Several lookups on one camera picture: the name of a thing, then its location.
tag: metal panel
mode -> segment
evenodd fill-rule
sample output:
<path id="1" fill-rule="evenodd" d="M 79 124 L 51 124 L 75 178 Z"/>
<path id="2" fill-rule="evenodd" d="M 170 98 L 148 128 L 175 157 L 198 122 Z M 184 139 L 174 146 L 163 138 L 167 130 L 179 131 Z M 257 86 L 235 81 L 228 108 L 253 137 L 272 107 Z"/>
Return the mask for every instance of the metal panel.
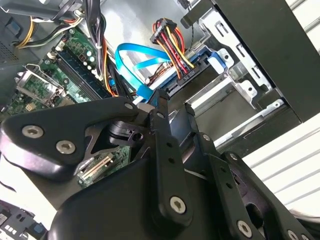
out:
<path id="1" fill-rule="evenodd" d="M 304 122 L 316 115 L 320 57 L 288 5 L 270 0 L 216 2 L 298 117 Z"/>

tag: mounting hole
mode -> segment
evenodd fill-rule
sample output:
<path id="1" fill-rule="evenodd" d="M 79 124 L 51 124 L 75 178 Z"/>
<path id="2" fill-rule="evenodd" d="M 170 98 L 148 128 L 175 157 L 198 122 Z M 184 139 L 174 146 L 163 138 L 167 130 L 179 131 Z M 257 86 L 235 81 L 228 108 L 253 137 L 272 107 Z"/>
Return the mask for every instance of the mounting hole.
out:
<path id="1" fill-rule="evenodd" d="M 245 206 L 246 211 L 250 217 L 252 224 L 257 228 L 261 228 L 264 225 L 264 218 L 259 208 L 253 203 L 249 203 Z"/>
<path id="2" fill-rule="evenodd" d="M 139 141 L 143 138 L 144 136 L 141 133 L 136 133 L 135 135 L 133 135 L 132 140 L 133 141 Z"/>
<path id="3" fill-rule="evenodd" d="M 168 158 L 168 161 L 171 163 L 171 164 L 175 164 L 175 160 L 171 157 Z"/>
<path id="4" fill-rule="evenodd" d="M 226 185 L 228 188 L 230 188 L 230 189 L 233 189 L 233 188 L 234 188 L 229 182 L 227 182 L 225 185 Z"/>

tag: screw hole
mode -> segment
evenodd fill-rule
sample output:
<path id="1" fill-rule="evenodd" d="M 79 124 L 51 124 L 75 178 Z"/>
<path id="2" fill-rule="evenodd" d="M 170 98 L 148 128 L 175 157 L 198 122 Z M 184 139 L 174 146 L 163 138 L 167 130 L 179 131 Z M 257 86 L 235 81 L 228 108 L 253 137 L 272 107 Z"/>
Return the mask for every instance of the screw hole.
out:
<path id="1" fill-rule="evenodd" d="M 226 183 L 226 186 L 228 187 L 228 188 L 230 188 L 230 189 L 233 189 L 234 187 L 230 184 L 230 183 Z"/>
<path id="2" fill-rule="evenodd" d="M 169 157 L 168 161 L 169 161 L 170 163 L 172 163 L 172 164 L 175 164 L 175 160 L 174 160 L 173 158 L 171 158 L 171 157 Z"/>
<path id="3" fill-rule="evenodd" d="M 143 138 L 144 136 L 141 133 L 136 133 L 135 135 L 133 135 L 132 140 L 133 141 L 139 141 Z"/>

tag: black wire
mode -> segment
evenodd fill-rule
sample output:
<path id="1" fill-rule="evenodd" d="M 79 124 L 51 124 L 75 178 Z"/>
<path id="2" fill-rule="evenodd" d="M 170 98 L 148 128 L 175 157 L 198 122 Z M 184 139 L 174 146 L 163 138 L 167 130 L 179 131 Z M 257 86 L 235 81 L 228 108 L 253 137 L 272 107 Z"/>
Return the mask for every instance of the black wire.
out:
<path id="1" fill-rule="evenodd" d="M 91 40 L 95 47 L 97 59 L 97 74 L 101 76 L 104 70 L 104 50 L 102 48 L 106 30 L 106 19 L 101 14 L 99 0 L 84 0 L 85 20 Z"/>
<path id="2" fill-rule="evenodd" d="M 176 31 L 173 31 L 173 35 L 175 36 L 176 40 L 178 41 L 178 47 L 179 47 L 179 49 L 183 50 L 183 49 L 182 49 L 182 42 L 181 42 L 181 40 L 180 40 L 180 37 L 179 37 L 178 33 L 177 33 Z"/>
<path id="3" fill-rule="evenodd" d="M 191 5 L 188 6 L 188 10 L 189 10 L 189 13 L 191 11 Z M 191 46 L 190 48 L 192 47 L 192 45 L 194 44 L 194 40 L 195 40 L 195 27 L 194 25 L 192 24 L 191 26 L 191 31 L 192 31 L 192 38 L 191 38 Z"/>
<path id="4" fill-rule="evenodd" d="M 120 75 L 116 70 L 116 65 L 113 61 L 108 57 L 108 72 L 110 76 L 114 79 L 115 85 L 117 88 L 117 93 L 119 96 L 123 96 L 128 98 L 129 100 L 133 101 L 134 98 L 132 97 L 132 93 L 129 90 L 129 87 L 127 86 L 127 82 L 125 78 Z"/>
<path id="5" fill-rule="evenodd" d="M 76 0 L 69 0 L 68 2 L 66 2 L 66 4 L 63 5 L 62 8 L 60 8 L 58 13 L 53 18 L 51 18 L 51 20 L 52 21 L 59 20 L 72 7 L 72 5 L 75 4 L 75 2 Z"/>
<path id="6" fill-rule="evenodd" d="M 33 24 L 34 25 L 33 25 L 33 31 L 32 31 L 31 37 L 36 33 L 36 31 L 38 30 L 38 27 L 39 27 L 39 23 L 34 22 Z"/>
<path id="7" fill-rule="evenodd" d="M 34 45 L 38 45 L 38 44 L 43 44 L 44 42 L 48 41 L 49 39 L 51 39 L 58 31 L 60 31 L 61 29 L 67 28 L 69 27 L 69 25 L 60 25 L 57 26 L 48 36 L 46 36 L 43 39 L 37 40 L 37 41 L 30 41 L 26 44 L 26 46 L 34 46 Z"/>

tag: wire bundle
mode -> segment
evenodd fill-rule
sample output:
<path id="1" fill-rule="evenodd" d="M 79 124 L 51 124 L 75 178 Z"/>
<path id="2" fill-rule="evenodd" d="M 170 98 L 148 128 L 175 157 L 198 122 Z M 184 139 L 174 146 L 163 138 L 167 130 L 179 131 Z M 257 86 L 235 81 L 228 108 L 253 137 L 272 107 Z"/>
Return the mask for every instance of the wire bundle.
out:
<path id="1" fill-rule="evenodd" d="M 82 18 L 77 18 L 76 21 L 74 23 L 71 24 L 62 24 L 59 25 L 58 27 L 56 27 L 48 36 L 46 36 L 43 39 L 37 40 L 37 41 L 30 41 L 30 42 L 26 42 L 23 46 L 17 46 L 17 48 L 19 49 L 25 49 L 25 48 L 36 48 L 36 47 L 41 47 L 44 46 L 46 44 L 48 44 L 49 42 L 51 42 L 53 39 L 55 39 L 57 36 L 59 36 L 60 34 L 64 33 L 65 31 L 72 29 L 74 27 L 76 27 L 78 24 L 81 23 L 83 19 Z"/>
<path id="2" fill-rule="evenodd" d="M 152 31 L 154 34 L 157 28 L 161 26 L 162 21 L 167 21 L 167 19 L 161 18 L 153 24 Z M 174 31 L 171 31 L 169 26 L 166 25 L 158 34 L 156 42 L 169 56 L 179 79 L 195 67 L 185 57 L 185 41 L 178 27 L 175 27 Z"/>
<path id="3" fill-rule="evenodd" d="M 96 61 L 97 61 L 97 74 L 103 76 L 105 63 L 105 30 L 106 30 L 106 19 L 101 14 L 100 1 L 98 0 L 84 0 L 85 8 L 85 20 L 89 30 L 91 40 L 96 48 Z"/>
<path id="4" fill-rule="evenodd" d="M 38 28 L 38 24 L 33 22 L 33 18 L 32 18 L 32 16 L 30 16 L 30 28 L 29 28 L 29 31 L 26 34 L 24 40 L 22 40 L 20 43 L 17 43 L 15 46 L 18 49 L 23 48 L 29 42 L 29 40 L 31 39 L 31 37 L 33 36 L 33 34 L 37 30 L 37 28 Z"/>

